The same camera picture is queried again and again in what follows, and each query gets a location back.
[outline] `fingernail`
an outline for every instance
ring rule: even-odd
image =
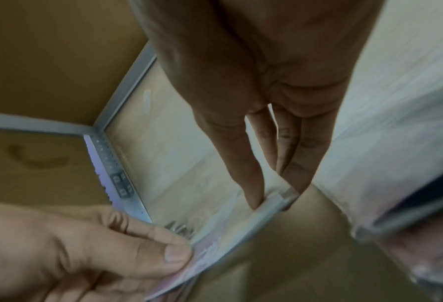
[[[165,260],[167,262],[180,262],[191,257],[192,251],[189,245],[171,244],[165,248]]]

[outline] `metal frame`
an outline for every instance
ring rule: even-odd
[[[95,172],[112,205],[132,217],[152,222],[104,130],[155,61],[155,52],[147,43],[93,126],[0,113],[0,129],[83,136]]]

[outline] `hand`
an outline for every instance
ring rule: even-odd
[[[252,208],[264,181],[245,116],[269,165],[302,193],[382,3],[132,0],[170,82]]]
[[[191,248],[168,230],[109,206],[35,210],[0,204],[0,299],[143,301]]]

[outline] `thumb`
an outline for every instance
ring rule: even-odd
[[[264,178],[251,149],[244,117],[220,121],[193,114],[223,159],[231,178],[243,189],[249,206],[256,209],[263,201]]]
[[[92,224],[63,242],[66,252],[61,263],[69,264],[72,273],[91,269],[128,278],[156,278],[179,271],[192,256],[188,244],[164,244]]]

